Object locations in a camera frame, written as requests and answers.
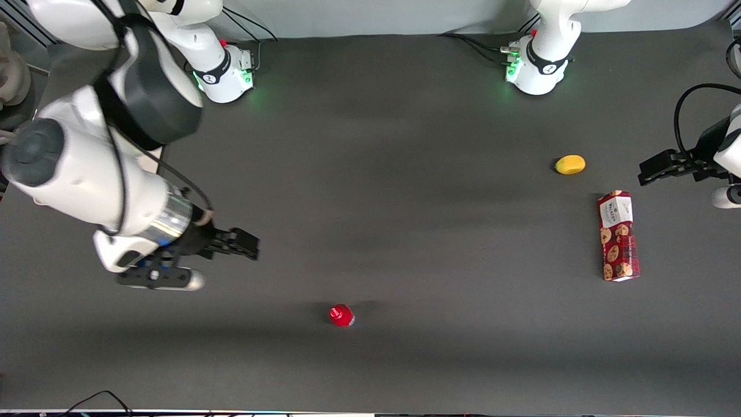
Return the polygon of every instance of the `small red bottle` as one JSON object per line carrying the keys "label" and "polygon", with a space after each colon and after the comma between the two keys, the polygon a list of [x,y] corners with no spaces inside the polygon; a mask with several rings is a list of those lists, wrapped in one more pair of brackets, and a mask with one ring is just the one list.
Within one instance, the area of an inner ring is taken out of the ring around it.
{"label": "small red bottle", "polygon": [[355,323],[355,315],[350,307],[344,304],[337,304],[329,309],[329,319],[338,327],[350,327]]}

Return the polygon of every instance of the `cookie box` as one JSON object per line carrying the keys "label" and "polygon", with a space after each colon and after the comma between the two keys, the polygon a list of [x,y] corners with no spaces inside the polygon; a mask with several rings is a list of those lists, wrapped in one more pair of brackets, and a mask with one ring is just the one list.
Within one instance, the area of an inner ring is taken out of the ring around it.
{"label": "cookie box", "polygon": [[639,277],[631,193],[612,191],[600,198],[597,206],[605,281],[620,282]]}

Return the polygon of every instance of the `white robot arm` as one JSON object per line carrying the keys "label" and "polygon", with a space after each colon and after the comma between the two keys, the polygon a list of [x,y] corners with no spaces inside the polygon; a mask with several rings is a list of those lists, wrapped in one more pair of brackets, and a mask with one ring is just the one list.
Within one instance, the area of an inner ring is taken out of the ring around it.
{"label": "white robot arm", "polygon": [[[116,9],[116,0],[103,0]],[[221,0],[142,0],[157,29],[193,67],[193,75],[213,102],[238,99],[253,87],[253,60],[248,50],[222,45],[203,22],[219,15]],[[109,21],[90,1],[28,0],[36,20],[57,38],[89,50],[112,49],[118,44]],[[75,19],[60,19],[75,16]]]}
{"label": "white robot arm", "polygon": [[528,94],[550,92],[563,79],[568,54],[582,32],[582,24],[572,15],[617,9],[630,1],[531,0],[542,24],[536,35],[528,34],[502,48],[503,53],[510,55],[505,80]]}
{"label": "white robot arm", "polygon": [[741,94],[741,88],[718,84],[700,84],[687,90],[677,102],[674,111],[674,133],[679,150],[667,149],[641,162],[638,176],[640,185],[666,177],[692,174],[695,181],[708,178],[725,180],[728,185],[711,195],[719,209],[741,208],[741,105],[731,115],[705,129],[692,149],[685,149],[679,135],[679,110],[687,96],[701,88],[716,88]]}
{"label": "white robot arm", "polygon": [[220,252],[256,260],[259,240],[240,229],[215,229],[211,207],[201,210],[139,166],[136,158],[146,151],[197,129],[201,98],[138,3],[96,1],[128,60],[114,71],[114,59],[90,85],[39,111],[4,147],[2,171],[31,197],[98,224],[93,242],[117,282],[198,289],[202,276],[178,267],[180,256],[211,259]]}

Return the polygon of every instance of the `yellow fruit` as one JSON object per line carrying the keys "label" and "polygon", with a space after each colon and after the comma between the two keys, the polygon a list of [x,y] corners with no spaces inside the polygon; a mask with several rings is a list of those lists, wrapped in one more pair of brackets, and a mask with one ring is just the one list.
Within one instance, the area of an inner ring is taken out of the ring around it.
{"label": "yellow fruit", "polygon": [[572,175],[584,171],[587,162],[579,155],[566,155],[556,162],[556,171],[564,175]]}

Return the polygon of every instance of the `tabletop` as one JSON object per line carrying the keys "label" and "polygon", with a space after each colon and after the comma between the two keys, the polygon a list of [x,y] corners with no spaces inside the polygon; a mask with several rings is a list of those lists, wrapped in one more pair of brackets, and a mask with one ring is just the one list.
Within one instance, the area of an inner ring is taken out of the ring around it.
{"label": "tabletop", "polygon": [[[184,259],[198,292],[117,286],[92,225],[11,187],[0,404],[108,389],[135,408],[738,416],[741,211],[711,205],[722,183],[637,181],[674,147],[684,90],[738,83],[730,41],[721,22],[587,33],[538,97],[455,39],[265,43],[256,88],[206,103],[167,151],[260,260]],[[738,102],[695,94],[688,142]],[[586,170],[554,173],[565,154]],[[623,283],[601,279],[614,189],[633,195],[642,271]]]}

